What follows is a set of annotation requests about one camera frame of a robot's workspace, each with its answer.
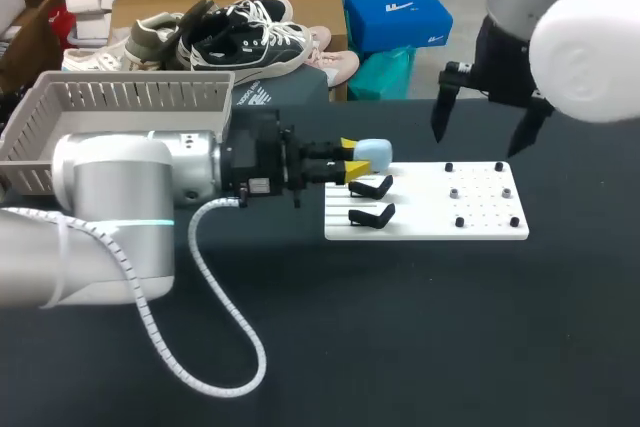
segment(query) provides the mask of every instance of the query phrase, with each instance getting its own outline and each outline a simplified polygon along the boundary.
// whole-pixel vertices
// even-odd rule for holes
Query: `blue box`
[[[346,0],[351,35],[362,53],[447,44],[453,17],[439,0]]]

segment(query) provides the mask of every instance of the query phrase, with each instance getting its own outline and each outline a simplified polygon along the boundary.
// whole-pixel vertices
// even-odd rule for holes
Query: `white sneaker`
[[[67,72],[118,72],[126,39],[98,50],[67,49],[62,58],[62,70]]]
[[[360,68],[360,59],[353,52],[320,52],[313,49],[307,65],[322,70],[327,75],[329,88],[345,83]]]

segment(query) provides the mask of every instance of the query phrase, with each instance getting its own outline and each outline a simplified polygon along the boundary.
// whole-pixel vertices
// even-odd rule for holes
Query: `pink sneaker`
[[[311,27],[309,32],[313,37],[313,46],[320,52],[327,50],[331,43],[331,31],[326,27]]]
[[[360,67],[360,59],[353,52],[320,52],[313,49],[307,65],[327,74],[329,88],[344,84],[355,75]]]

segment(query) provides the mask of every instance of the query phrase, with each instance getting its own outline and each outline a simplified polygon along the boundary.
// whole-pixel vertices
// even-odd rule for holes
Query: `gray sneaker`
[[[159,70],[166,59],[165,44],[178,32],[183,14],[163,12],[131,27],[122,59],[122,70]]]

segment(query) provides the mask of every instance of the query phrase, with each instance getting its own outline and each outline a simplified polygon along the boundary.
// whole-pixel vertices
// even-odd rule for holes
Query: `sneaker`
[[[344,84],[360,68],[360,59],[353,52],[320,52],[313,49],[307,65],[322,70],[327,75],[329,88]]]
[[[207,14],[181,35],[176,51],[178,62],[185,69],[191,69],[193,44],[211,40],[233,26],[246,23],[247,16],[264,22],[291,22],[293,6],[289,0],[239,0]]]
[[[313,48],[324,52],[331,43],[331,31],[326,27],[309,27],[311,38],[313,39]]]
[[[67,49],[62,56],[62,70],[67,72],[118,72],[127,40],[93,49]]]
[[[182,16],[163,12],[137,20],[125,44],[121,70],[159,70],[167,60],[165,44],[173,42]]]
[[[193,45],[193,70],[230,70],[235,85],[293,72],[313,50],[311,33],[291,22],[265,22],[260,18],[227,29],[219,36]]]

